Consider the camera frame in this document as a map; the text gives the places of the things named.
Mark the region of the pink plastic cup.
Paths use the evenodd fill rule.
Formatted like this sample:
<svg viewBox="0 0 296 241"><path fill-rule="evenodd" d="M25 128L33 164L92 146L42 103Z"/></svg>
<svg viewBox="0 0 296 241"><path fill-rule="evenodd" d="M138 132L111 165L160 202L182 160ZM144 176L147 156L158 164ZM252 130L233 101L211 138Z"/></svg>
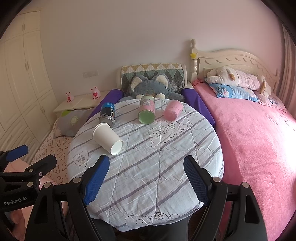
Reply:
<svg viewBox="0 0 296 241"><path fill-rule="evenodd" d="M182 102L170 100L164 110L164 118L168 121L175 121L183 110Z"/></svg>

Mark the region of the white paper cup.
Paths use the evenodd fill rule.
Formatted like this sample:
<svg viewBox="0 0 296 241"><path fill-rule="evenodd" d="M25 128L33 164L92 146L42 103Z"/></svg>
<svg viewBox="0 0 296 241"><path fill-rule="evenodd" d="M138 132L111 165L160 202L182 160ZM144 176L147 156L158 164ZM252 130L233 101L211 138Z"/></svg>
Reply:
<svg viewBox="0 0 296 241"><path fill-rule="evenodd" d="M124 146L124 141L107 123L98 124L94 128L92 138L97 144L112 155L119 154Z"/></svg>

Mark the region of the green pink cup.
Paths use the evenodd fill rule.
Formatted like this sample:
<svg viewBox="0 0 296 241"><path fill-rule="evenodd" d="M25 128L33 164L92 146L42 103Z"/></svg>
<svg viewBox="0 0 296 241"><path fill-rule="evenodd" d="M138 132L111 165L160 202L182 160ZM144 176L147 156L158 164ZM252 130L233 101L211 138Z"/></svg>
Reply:
<svg viewBox="0 0 296 241"><path fill-rule="evenodd" d="M138 120L144 125L149 125L156 118L155 99L152 95L144 95L140 99Z"/></svg>

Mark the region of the striped quilt table cover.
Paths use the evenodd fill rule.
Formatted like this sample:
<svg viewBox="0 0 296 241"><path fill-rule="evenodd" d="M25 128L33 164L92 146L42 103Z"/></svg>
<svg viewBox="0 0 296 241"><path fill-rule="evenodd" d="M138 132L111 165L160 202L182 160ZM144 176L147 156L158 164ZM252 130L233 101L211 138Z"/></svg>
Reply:
<svg viewBox="0 0 296 241"><path fill-rule="evenodd" d="M218 136L199 112L184 103L178 118L169 122L163 117L168 101L157 99L156 120L143 125L137 117L139 104L132 99L115 105L113 130L123 149L109 156L108 173L87 207L92 218L121 232L174 223L203 206L184 172L186 156L212 176L224 173Z"/></svg>

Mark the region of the grey sun pattern cushion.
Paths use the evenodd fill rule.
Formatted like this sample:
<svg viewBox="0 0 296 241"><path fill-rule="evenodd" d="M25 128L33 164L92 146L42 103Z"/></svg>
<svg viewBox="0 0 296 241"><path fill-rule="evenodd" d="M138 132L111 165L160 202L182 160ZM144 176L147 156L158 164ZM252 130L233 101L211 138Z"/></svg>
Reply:
<svg viewBox="0 0 296 241"><path fill-rule="evenodd" d="M85 124L93 108L65 110L61 113L53 130L53 137L74 137Z"/></svg>

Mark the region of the blue silver can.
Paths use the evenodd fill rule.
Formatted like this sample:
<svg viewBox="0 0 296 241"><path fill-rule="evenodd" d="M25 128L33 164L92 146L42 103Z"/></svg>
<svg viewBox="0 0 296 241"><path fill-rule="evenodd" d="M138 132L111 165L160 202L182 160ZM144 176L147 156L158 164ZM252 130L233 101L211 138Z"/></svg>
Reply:
<svg viewBox="0 0 296 241"><path fill-rule="evenodd" d="M111 102L104 103L101 107L99 123L106 123L111 128L115 125L115 105Z"/></svg>

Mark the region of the purple sofa cushion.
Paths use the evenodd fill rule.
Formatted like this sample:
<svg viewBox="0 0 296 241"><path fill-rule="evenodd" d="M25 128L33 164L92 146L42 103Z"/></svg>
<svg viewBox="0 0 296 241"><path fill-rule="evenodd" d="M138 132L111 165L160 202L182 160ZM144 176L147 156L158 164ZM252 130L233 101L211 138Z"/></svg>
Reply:
<svg viewBox="0 0 296 241"><path fill-rule="evenodd" d="M182 95L185 98L185 103L194 108L197 112L199 112L212 126L216 127L215 120L213 116L210 114L210 111L204 104L203 100L196 92L195 89L185 88L182 90ZM87 120L92 118L95 114L99 113L101 107L104 103L110 102L112 104L118 103L118 101L123 98L124 93L122 90L113 89L111 90L99 103L99 105L93 110Z"/></svg>

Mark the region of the pink rabbit figurine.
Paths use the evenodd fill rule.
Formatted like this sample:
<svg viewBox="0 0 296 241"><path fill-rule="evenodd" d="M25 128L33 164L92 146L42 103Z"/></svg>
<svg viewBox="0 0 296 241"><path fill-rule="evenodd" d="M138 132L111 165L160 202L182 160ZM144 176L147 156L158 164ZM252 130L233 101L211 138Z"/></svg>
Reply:
<svg viewBox="0 0 296 241"><path fill-rule="evenodd" d="M66 97L67 97L67 102L72 102L74 100L74 96L72 95L71 92L67 92L66 93Z"/></svg>
<svg viewBox="0 0 296 241"><path fill-rule="evenodd" d="M95 86L93 88L90 89L92 91L92 98L93 100L97 100L100 98L101 96L101 93L100 91L98 90L98 88Z"/></svg>

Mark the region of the blue cartoon pillow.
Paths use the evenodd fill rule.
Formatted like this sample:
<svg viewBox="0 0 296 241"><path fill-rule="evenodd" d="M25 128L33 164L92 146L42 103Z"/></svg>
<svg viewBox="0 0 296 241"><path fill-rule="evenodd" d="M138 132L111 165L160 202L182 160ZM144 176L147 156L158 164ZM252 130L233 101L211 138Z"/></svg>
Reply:
<svg viewBox="0 0 296 241"><path fill-rule="evenodd" d="M259 98L256 96L256 94L248 88L217 83L209 84L209 86L215 92L218 98L245 99L253 102L259 102Z"/></svg>

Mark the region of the grey cat plush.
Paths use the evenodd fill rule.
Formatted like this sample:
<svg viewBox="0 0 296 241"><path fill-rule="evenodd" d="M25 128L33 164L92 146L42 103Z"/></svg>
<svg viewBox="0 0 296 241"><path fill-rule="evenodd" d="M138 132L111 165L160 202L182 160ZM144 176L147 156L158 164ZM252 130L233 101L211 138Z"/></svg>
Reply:
<svg viewBox="0 0 296 241"><path fill-rule="evenodd" d="M183 95L173 91L166 75L157 74L152 79L148 79L143 75L136 75L127 89L126 96L121 98L118 102L141 99L144 95L151 95L157 99L185 101Z"/></svg>

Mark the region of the white pink plush pig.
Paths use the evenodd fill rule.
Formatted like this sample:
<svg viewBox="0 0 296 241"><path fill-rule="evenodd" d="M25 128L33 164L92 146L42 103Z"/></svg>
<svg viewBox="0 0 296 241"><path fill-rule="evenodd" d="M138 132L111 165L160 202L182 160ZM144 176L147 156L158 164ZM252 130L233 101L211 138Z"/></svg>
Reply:
<svg viewBox="0 0 296 241"><path fill-rule="evenodd" d="M230 67L219 67L209 71L206 75L208 84L223 84L238 86L258 91L268 97L272 94L271 87L263 75L252 75Z"/></svg>

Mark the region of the pink curtain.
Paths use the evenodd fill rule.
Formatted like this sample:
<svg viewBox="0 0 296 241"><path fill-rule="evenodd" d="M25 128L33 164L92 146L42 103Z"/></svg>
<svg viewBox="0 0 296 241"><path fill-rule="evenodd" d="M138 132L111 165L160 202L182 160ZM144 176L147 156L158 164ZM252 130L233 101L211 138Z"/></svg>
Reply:
<svg viewBox="0 0 296 241"><path fill-rule="evenodd" d="M295 43L282 25L285 41L285 66L278 97L295 118Z"/></svg>

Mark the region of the cream wooden bed headboard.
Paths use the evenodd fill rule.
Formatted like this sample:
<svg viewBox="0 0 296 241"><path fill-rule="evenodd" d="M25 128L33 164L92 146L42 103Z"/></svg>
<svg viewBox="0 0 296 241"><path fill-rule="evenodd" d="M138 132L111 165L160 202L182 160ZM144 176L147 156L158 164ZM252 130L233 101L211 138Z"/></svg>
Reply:
<svg viewBox="0 0 296 241"><path fill-rule="evenodd" d="M276 94L280 81L280 74L275 74L257 56L237 50L222 49L212 52L200 51L197 48L197 41L191 40L191 53L197 53L197 59L191 58L190 76L188 79L193 82L197 78L206 77L207 73L215 68L228 66L253 75L263 75L271 90Z"/></svg>

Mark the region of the yellow star sticker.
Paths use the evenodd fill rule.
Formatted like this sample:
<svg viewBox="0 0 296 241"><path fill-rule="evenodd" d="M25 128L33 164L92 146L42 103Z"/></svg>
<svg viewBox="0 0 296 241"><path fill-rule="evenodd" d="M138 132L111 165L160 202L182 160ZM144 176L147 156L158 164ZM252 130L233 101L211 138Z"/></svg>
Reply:
<svg viewBox="0 0 296 241"><path fill-rule="evenodd" d="M192 59L197 59L197 53L191 53L190 56Z"/></svg>

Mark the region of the white wall socket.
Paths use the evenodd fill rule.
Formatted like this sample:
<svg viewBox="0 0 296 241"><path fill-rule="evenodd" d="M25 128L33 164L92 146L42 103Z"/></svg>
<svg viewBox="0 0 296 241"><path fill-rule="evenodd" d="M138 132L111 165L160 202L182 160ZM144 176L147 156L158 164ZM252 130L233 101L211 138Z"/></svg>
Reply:
<svg viewBox="0 0 296 241"><path fill-rule="evenodd" d="M98 76L98 71L87 71L87 72L83 72L83 78L90 78L90 77L94 77L94 76Z"/></svg>

